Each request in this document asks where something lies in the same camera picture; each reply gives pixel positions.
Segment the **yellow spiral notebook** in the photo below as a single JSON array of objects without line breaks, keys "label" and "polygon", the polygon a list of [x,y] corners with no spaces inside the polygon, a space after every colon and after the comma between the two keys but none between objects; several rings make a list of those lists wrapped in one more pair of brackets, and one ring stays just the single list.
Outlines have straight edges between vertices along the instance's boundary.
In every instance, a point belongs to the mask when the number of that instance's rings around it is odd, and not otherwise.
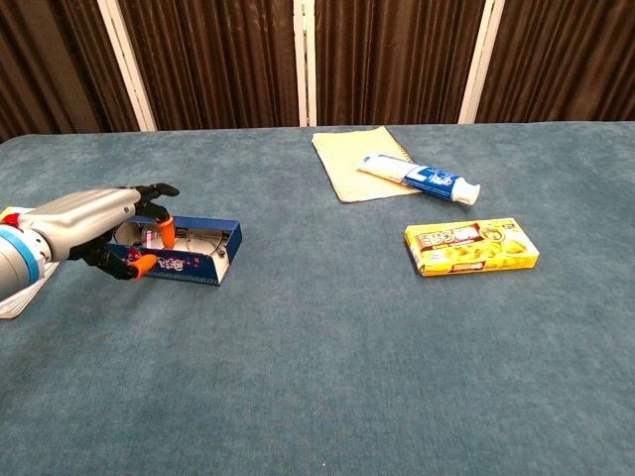
[{"label": "yellow spiral notebook", "polygon": [[314,133],[312,143],[341,202],[417,193],[415,189],[358,169],[364,158],[375,153],[411,161],[406,149],[385,126],[367,131]]}]

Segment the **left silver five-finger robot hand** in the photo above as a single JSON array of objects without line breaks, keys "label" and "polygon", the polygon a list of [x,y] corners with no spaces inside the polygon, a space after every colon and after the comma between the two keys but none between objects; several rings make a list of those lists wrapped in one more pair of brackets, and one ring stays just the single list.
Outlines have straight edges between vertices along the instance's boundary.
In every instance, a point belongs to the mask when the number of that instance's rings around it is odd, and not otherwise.
[{"label": "left silver five-finger robot hand", "polygon": [[155,220],[164,246],[172,248],[176,241],[174,217],[153,200],[179,193],[163,182],[74,192],[20,215],[18,223],[44,238],[54,262],[81,259],[118,280],[139,279],[152,270],[158,258],[146,254],[125,262],[110,252],[108,243],[117,227],[134,216],[143,216]]}]

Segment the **white and blue toothpaste tube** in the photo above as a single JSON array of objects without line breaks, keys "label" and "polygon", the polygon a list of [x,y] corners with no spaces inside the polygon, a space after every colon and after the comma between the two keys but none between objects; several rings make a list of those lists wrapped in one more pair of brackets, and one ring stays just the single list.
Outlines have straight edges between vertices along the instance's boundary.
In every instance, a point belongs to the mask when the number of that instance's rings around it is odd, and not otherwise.
[{"label": "white and blue toothpaste tube", "polygon": [[450,202],[473,205],[480,194],[479,184],[461,176],[384,154],[365,157],[358,169]]}]

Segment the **white paper booklet stack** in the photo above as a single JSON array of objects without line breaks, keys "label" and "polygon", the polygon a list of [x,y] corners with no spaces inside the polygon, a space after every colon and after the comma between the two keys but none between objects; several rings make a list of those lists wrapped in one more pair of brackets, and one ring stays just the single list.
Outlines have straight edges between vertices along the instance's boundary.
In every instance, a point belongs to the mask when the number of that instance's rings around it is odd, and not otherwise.
[{"label": "white paper booklet stack", "polygon": [[[0,212],[0,224],[5,224],[3,219],[6,215],[11,213],[26,213],[30,211],[30,208],[9,206]],[[58,264],[51,259],[46,265],[45,275],[34,285],[22,290],[21,292],[12,295],[2,301],[0,301],[0,319],[13,319],[17,317],[27,307],[27,305],[33,300],[36,294],[40,291],[42,286],[54,273]]]}]

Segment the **brown curtain screen panel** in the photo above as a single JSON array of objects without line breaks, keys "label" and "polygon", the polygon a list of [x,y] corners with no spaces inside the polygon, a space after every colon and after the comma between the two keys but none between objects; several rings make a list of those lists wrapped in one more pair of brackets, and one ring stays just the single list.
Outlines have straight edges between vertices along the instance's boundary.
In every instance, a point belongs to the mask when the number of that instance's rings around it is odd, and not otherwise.
[{"label": "brown curtain screen panel", "polygon": [[309,123],[304,0],[95,0],[142,131]]},{"label": "brown curtain screen panel", "polygon": [[456,121],[635,121],[635,0],[475,3]]},{"label": "brown curtain screen panel", "polygon": [[139,129],[98,0],[0,0],[0,144]]},{"label": "brown curtain screen panel", "polygon": [[308,123],[475,121],[506,0],[299,0]]}]

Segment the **blue velvet table cloth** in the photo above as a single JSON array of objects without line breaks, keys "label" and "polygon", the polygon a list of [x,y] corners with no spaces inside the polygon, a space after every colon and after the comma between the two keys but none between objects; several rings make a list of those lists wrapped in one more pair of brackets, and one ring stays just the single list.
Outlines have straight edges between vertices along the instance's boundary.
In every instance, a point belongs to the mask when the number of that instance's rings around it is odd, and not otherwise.
[{"label": "blue velvet table cloth", "polygon": [[[309,128],[0,144],[0,208],[164,181],[243,234],[220,287],[65,263],[0,322],[0,476],[635,476],[635,122],[393,134],[477,202],[343,204]],[[534,268],[405,241],[507,217]]]}]

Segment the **blue patterned glasses case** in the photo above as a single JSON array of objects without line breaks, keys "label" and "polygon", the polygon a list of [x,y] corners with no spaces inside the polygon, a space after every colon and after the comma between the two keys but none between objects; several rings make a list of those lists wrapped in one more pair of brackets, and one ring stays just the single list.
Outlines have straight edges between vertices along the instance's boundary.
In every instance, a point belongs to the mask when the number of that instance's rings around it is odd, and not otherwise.
[{"label": "blue patterned glasses case", "polygon": [[[124,223],[127,222],[155,224],[158,227],[153,219],[141,216],[135,216]],[[121,245],[115,242],[114,236],[108,243],[108,248],[113,255],[125,262],[136,261],[148,254],[155,256],[157,261],[153,268],[146,273],[148,277],[214,286],[220,285],[242,243],[240,223],[235,220],[187,216],[177,216],[174,219],[174,223],[175,231],[177,227],[222,231],[226,239],[224,242],[225,255],[221,257],[218,254],[208,256],[181,252],[172,250],[172,247],[158,250]]]}]

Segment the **black thin-rimmed eyeglasses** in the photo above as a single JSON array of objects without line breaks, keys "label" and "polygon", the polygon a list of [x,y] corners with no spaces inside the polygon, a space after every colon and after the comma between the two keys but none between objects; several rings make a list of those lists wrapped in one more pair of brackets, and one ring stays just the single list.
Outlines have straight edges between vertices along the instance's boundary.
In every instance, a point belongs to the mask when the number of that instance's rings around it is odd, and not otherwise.
[{"label": "black thin-rimmed eyeglasses", "polygon": [[[159,228],[155,224],[124,223],[115,232],[114,240],[121,245],[146,249],[166,249]],[[225,241],[222,231],[177,227],[175,246],[172,247],[172,250],[208,256],[218,254],[223,257],[225,255]]]}]

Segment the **yellow snack box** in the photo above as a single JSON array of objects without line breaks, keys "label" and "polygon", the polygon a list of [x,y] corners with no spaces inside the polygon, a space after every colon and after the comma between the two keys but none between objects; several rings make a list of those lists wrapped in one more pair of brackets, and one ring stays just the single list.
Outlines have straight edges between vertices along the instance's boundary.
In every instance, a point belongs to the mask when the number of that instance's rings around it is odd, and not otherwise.
[{"label": "yellow snack box", "polygon": [[410,225],[405,241],[424,277],[532,269],[540,256],[512,217]]}]

